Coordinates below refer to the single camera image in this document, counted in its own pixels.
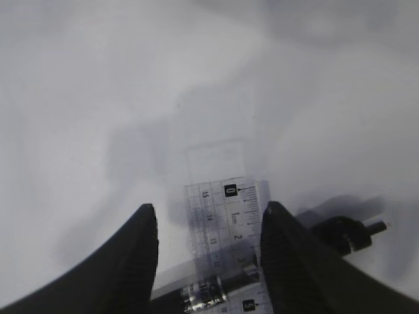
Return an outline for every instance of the white surface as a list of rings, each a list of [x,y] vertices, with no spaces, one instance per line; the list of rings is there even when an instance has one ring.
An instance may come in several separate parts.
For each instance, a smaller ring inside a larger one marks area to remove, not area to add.
[[[381,197],[392,227],[351,261],[419,299],[418,16],[415,0],[3,0],[0,305],[145,202],[158,272],[178,267],[183,185],[245,174],[295,213]]]

